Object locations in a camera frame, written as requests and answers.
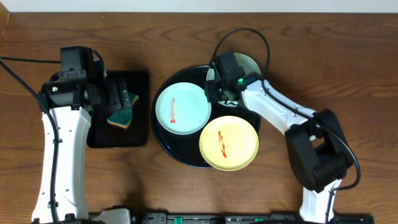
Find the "wood grain surface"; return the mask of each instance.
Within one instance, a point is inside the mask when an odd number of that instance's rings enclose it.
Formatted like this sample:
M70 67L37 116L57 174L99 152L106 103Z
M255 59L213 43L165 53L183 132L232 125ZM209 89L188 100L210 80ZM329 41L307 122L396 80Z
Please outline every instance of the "wood grain surface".
M10 12L0 2L0 45L8 24L9 16Z
M151 100L168 77L209 61L238 27L269 40L269 81L297 103L340 119L363 174L336 195L338 213L398 222L398 16L394 14L12 13L2 54L58 60L60 47L98 50L107 69L147 69ZM220 52L248 54L264 67L262 40L230 37ZM59 65L7 62L35 91ZM40 189L44 134L37 103L0 71L0 223L30 223ZM86 150L86 201L92 212L127 204L172 213L298 211L302 187L284 137L262 121L256 158L244 169L196 169L169 157L152 133L144 147ZM350 169L343 184L355 177Z

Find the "sponge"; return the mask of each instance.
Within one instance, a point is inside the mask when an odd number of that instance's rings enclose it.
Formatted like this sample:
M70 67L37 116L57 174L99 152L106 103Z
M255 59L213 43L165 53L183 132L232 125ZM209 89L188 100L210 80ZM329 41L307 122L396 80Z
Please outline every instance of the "sponge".
M131 102L131 108L129 109L123 109L114 112L109 118L108 118L108 123L118 126L120 128L127 129L129 125L131 124L132 120L132 107L134 106L134 103L139 99L137 95L134 95L129 92L129 98Z

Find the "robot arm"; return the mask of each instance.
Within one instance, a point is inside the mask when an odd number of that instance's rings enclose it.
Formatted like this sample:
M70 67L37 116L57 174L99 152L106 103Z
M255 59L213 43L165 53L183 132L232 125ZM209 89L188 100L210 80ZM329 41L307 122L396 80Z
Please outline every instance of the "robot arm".
M92 110L104 116L131 107L127 86L121 80L108 80L101 60L93 60L97 52L87 47L61 49L62 72L44 83L39 93L58 126L59 145L55 176L55 205L57 220L76 223L129 224L124 210L106 212L96 220L88 220L85 200L85 147L91 126ZM53 223L50 209L50 181L54 155L54 133L47 115L43 115L45 131L44 165L39 199L32 215L32 223Z
M275 126L282 134L290 129L291 126L303 124L307 121L306 118L291 112L291 110L280 105L278 102L273 100L269 95L264 93L262 89L260 80L247 86L247 88L242 92L242 100L244 106L257 114L261 115L273 126ZM314 110L304 108L292 100L288 99L286 96L280 94L276 91L268 81L264 81L266 88L269 89L271 94L276 98L288 104L292 108L297 108L300 112L312 117L315 113ZM327 210L327 204L329 200L329 192L332 188L338 187L341 184L341 179L334 180L321 192L316 192L315 190L308 190L303 188L303 203L300 207L300 216L309 222L323 223L325 221L325 213ZM335 196L332 197L331 207L333 208ZM333 218L333 209L329 211L329 221Z
M86 110L71 110L70 106L50 110L62 142L58 147L55 199L58 220L88 218L85 200L85 148L91 117ZM48 117L43 115L45 148L42 184L39 199L33 211L32 222L52 223L49 207L50 176L53 158L54 134Z
M315 122L286 106L327 124L346 142L335 114L330 110L317 113L300 106L276 91L259 74L246 74L231 51L214 58L210 67L215 70L215 77L214 80L206 81L205 94L208 101L237 101L247 110L264 117L285 135L290 166L304 186L300 215L305 221L325 223L330 191L340 185L353 160L345 154L334 136L320 130ZM314 148L311 141L315 138L324 138L325 142ZM330 209L328 217L328 221L333 218L333 209Z

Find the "plate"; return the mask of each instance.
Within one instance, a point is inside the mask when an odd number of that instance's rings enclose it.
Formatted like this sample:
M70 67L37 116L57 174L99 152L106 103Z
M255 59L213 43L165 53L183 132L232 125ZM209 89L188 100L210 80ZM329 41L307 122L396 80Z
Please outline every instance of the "plate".
M211 166L232 171L242 169L254 159L259 139L256 130L244 119L222 116L206 125L199 148Z
M261 74L260 67L253 58L241 53L234 53L234 55L236 60L238 61L238 64L243 67L243 70L244 72L246 72L246 74L250 74L252 72L257 72L258 74ZM210 68L208 70L206 74L206 81L207 80L214 80L214 69ZM227 101L226 103L225 101L220 101L218 103L230 107L235 107L239 105L236 101Z
M204 89L180 82L167 87L155 106L158 122L174 134L191 134L204 127L210 117L211 104Z
M171 133L163 128L163 126L158 122L156 118L155 104L163 90L176 83L189 82L204 89L208 69L209 66L206 65L197 66L187 68L176 73L175 75L172 75L159 88L150 109L150 123L152 125L152 131L162 149L176 161L197 168L212 168L212 166L203 158L199 149L199 138L204 127L192 134ZM241 106L232 108L223 106L219 103L212 103L211 114L208 123L221 116L238 116L249 122L257 132L260 128L261 117L258 114L245 110Z

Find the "red sauce stain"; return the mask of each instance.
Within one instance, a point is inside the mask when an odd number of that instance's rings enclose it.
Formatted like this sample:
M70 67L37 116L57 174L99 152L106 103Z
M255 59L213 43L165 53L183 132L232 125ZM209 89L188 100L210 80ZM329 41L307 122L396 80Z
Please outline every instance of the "red sauce stain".
M174 104L175 104L175 98L173 98L172 101L170 102L170 123L175 124Z
M218 131L218 142L220 144L221 152L223 153L224 158L226 158L225 154L225 144L223 142L223 136L221 135L221 131Z

